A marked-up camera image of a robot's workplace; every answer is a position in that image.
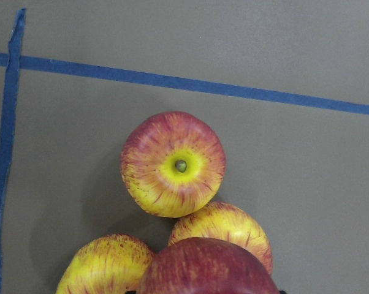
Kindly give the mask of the red yellow apple left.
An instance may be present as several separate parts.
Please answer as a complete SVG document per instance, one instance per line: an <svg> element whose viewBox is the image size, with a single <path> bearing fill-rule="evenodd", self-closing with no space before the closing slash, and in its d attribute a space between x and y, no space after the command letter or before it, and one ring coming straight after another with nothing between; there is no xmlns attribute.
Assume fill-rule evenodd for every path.
<svg viewBox="0 0 369 294"><path fill-rule="evenodd" d="M226 202L210 202L202 209L177 220L169 236L171 246L183 239L206 237L234 243L252 253L269 274L273 254L264 229L248 213Z"/></svg>

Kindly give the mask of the red yellow apple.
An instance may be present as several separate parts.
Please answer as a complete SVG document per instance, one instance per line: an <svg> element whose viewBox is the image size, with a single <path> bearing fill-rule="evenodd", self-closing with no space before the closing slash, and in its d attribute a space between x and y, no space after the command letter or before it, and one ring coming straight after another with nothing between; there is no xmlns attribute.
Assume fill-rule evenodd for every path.
<svg viewBox="0 0 369 294"><path fill-rule="evenodd" d="M111 234L80 248L61 277L56 293L136 292L155 256L142 240Z"/></svg>
<svg viewBox="0 0 369 294"><path fill-rule="evenodd" d="M202 209L177 220L169 236L171 246L183 239L206 237L234 243L252 253L269 274L273 254L264 229L248 213L226 202L210 202Z"/></svg>
<svg viewBox="0 0 369 294"><path fill-rule="evenodd" d="M226 171L223 146L205 122L183 111L149 117L121 151L121 177L145 212L178 218L204 207Z"/></svg>

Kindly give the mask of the red yellow apple back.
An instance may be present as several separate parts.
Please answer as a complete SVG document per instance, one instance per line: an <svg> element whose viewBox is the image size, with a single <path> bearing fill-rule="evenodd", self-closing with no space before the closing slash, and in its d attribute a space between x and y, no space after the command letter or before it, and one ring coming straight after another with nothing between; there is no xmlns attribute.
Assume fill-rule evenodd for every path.
<svg viewBox="0 0 369 294"><path fill-rule="evenodd" d="M61 277L56 293L136 292L155 256L142 240L111 234L80 248Z"/></svg>

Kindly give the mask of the dark red apple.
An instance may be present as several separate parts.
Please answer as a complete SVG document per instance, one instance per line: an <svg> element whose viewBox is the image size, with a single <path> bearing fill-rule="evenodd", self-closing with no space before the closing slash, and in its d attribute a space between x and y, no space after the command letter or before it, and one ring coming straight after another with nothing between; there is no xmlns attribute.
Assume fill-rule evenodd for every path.
<svg viewBox="0 0 369 294"><path fill-rule="evenodd" d="M181 240L160 251L137 293L279 293L262 263L244 248L214 238Z"/></svg>

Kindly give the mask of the red yellow apple front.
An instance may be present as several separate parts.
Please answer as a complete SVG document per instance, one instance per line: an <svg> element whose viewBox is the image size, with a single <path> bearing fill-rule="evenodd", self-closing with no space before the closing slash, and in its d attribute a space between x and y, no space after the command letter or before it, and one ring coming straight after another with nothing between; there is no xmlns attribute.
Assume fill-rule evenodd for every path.
<svg viewBox="0 0 369 294"><path fill-rule="evenodd" d="M226 171L223 146L205 122L183 111L149 117L121 151L121 177L145 212L178 218L204 207Z"/></svg>

